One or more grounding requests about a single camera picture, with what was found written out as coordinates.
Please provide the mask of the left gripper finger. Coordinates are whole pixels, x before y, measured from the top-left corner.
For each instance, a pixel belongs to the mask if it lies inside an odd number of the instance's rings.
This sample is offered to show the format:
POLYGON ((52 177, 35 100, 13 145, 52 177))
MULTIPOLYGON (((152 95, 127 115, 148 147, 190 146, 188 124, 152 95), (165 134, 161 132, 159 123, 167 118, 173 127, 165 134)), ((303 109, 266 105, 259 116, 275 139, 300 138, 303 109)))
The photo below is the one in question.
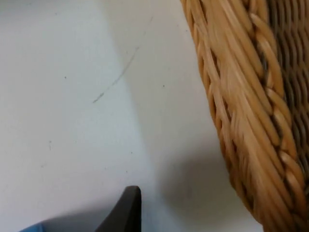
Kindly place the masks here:
POLYGON ((97 232, 141 232, 141 190, 127 186, 97 232))

